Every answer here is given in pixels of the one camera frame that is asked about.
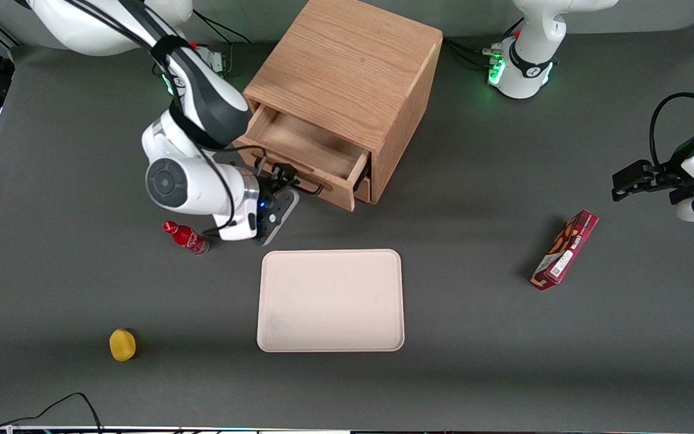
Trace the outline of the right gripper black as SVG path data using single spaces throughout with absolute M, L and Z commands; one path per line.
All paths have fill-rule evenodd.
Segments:
M 259 184 L 258 206 L 256 212 L 256 242 L 270 242 L 282 226 L 284 212 L 278 202 L 277 193 L 298 190 L 297 170 L 292 165 L 273 165 L 272 179 L 266 175 L 257 176 Z

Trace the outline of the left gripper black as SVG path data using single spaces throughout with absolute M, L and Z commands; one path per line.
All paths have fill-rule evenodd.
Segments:
M 653 168 L 658 170 L 661 181 L 675 188 L 669 193 L 669 200 L 673 206 L 685 200 L 694 200 L 694 179 L 682 169 L 682 162 L 694 152 L 694 136 L 678 145 L 666 162 L 659 162 L 653 134 L 648 137 L 648 146 L 653 167 L 647 160 L 636 160 L 612 175 L 612 201 L 622 201 L 629 195 L 652 189 L 655 181 Z

